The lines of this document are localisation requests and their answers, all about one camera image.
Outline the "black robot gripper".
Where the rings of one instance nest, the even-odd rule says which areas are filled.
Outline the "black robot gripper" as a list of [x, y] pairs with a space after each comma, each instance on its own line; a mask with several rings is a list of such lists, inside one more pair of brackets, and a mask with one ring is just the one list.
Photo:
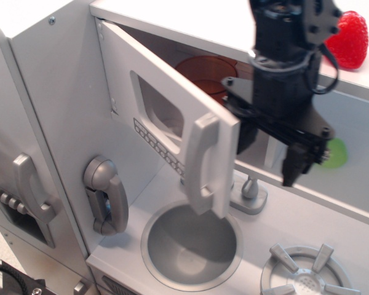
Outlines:
[[285, 144], [285, 187], [292, 187], [313, 163], [328, 157], [333, 129], [312, 104], [314, 95], [324, 95], [335, 87], [317, 86], [321, 57], [321, 52], [307, 52], [279, 61], [257, 55], [250, 60], [253, 80], [226, 77], [221, 81], [227, 93], [224, 106], [240, 120], [237, 154], [254, 143], [259, 130]]

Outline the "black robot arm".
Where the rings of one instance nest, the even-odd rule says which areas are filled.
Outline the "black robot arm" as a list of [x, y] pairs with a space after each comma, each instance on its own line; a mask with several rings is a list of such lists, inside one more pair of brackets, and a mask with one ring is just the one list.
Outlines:
[[312, 100], [337, 85], [319, 87], [319, 69], [322, 58], [338, 65], [326, 40], [338, 33], [342, 13], [333, 1], [251, 1], [250, 8], [253, 78], [223, 79], [223, 104], [240, 120], [238, 152], [254, 142], [258, 131], [286, 145], [282, 184], [291, 187], [329, 156], [327, 143], [335, 133]]

